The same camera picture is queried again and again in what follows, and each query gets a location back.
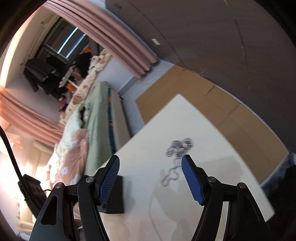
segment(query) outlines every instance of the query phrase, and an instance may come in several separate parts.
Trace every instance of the blue gripper pad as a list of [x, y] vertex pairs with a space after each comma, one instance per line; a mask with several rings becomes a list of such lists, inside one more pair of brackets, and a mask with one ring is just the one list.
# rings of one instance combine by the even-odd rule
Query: blue gripper pad
[[100, 197], [99, 202], [104, 203], [108, 200], [112, 187], [114, 185], [115, 179], [119, 172], [120, 161], [117, 157], [113, 164], [111, 165], [108, 173], [106, 174], [101, 186], [100, 186]]
[[196, 167], [194, 162], [192, 160], [189, 160], [186, 155], [183, 156], [182, 162], [181, 162], [181, 167], [182, 171], [184, 173], [184, 176], [186, 178], [186, 181], [188, 183], [188, 186], [190, 188], [190, 191], [192, 193], [192, 196], [195, 201], [198, 201], [200, 205], [203, 205], [205, 198], [203, 195], [203, 187], [202, 184], [198, 178], [198, 174], [196, 171], [193, 169], [192, 164]]

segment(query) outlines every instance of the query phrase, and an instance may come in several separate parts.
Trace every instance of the floor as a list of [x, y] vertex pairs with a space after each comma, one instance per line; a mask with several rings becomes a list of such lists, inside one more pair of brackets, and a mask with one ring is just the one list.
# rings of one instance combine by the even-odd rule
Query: floor
[[124, 94], [123, 107], [126, 113], [131, 135], [137, 134], [145, 125], [136, 104], [136, 99], [164, 75], [173, 64], [160, 60], [152, 70], [142, 79], [137, 80]]

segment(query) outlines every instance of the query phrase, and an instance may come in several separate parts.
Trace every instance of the metal screw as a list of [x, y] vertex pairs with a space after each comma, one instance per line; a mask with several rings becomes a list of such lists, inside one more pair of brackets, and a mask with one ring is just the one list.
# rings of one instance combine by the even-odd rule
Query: metal screw
[[239, 187], [240, 187], [240, 188], [246, 188], [246, 187], [247, 187], [247, 185], [246, 185], [246, 184], [244, 184], [244, 183], [239, 183]]
[[63, 183], [57, 183], [57, 184], [55, 185], [56, 188], [61, 188], [62, 186], [63, 186]]
[[216, 181], [216, 178], [214, 177], [208, 177], [208, 181], [211, 183], [214, 183]]
[[88, 177], [85, 180], [86, 180], [87, 183], [91, 183], [94, 180], [94, 178], [93, 177]]

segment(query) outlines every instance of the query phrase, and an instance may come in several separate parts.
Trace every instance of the cardboard box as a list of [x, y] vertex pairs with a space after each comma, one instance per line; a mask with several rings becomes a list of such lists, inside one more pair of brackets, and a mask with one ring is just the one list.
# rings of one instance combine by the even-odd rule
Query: cardboard box
[[259, 183], [265, 180], [275, 168], [260, 148], [231, 118], [227, 117], [218, 130], [239, 153]]
[[182, 94], [186, 98], [187, 91], [194, 90], [195, 93], [191, 93], [192, 100], [194, 96], [196, 99], [200, 99], [214, 87], [210, 81], [188, 70], [176, 73], [177, 75], [172, 79], [168, 79], [168, 76], [171, 77], [171, 75], [163, 76], [165, 80], [161, 77], [159, 79], [161, 84], [150, 87], [144, 97], [141, 95], [141, 99], [140, 97], [137, 99], [138, 106], [143, 106], [140, 112], [145, 123], [151, 120], [175, 95]]
[[235, 98], [217, 86], [207, 94], [207, 98], [220, 107], [226, 114], [229, 114], [239, 104]]
[[194, 106], [216, 127], [227, 118], [227, 114], [207, 97]]
[[159, 78], [158, 81], [156, 81], [149, 89], [147, 89], [138, 97], [136, 103], [139, 110], [149, 103], [154, 95], [158, 94], [159, 92], [163, 92], [163, 87], [165, 87], [171, 79], [181, 74], [181, 72], [184, 70], [185, 69], [177, 65], [174, 65], [172, 68], [170, 68], [162, 77]]
[[243, 104], [240, 104], [229, 117], [256, 143], [274, 168], [286, 157], [288, 150], [283, 143], [265, 123]]

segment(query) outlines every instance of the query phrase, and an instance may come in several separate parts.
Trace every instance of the black cable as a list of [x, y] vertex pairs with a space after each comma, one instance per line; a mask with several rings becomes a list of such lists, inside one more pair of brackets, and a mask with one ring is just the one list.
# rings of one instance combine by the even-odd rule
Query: black cable
[[5, 147], [7, 149], [8, 155], [10, 157], [10, 160], [12, 162], [12, 165], [15, 169], [15, 172], [17, 174], [17, 177], [26, 193], [26, 195], [28, 196], [28, 198], [31, 200], [31, 202], [34, 204], [34, 206], [37, 208], [37, 210], [40, 212], [41, 211], [41, 207], [38, 205], [38, 203], [36, 202], [35, 198], [33, 197], [32, 193], [29, 191], [29, 188], [27, 187], [26, 182], [24, 181], [22, 174], [20, 172], [20, 169], [17, 165], [17, 161], [15, 160], [15, 156], [13, 155], [13, 151], [11, 149], [9, 140], [5, 134], [5, 131], [2, 129], [2, 127], [0, 126], [0, 136], [5, 144]]

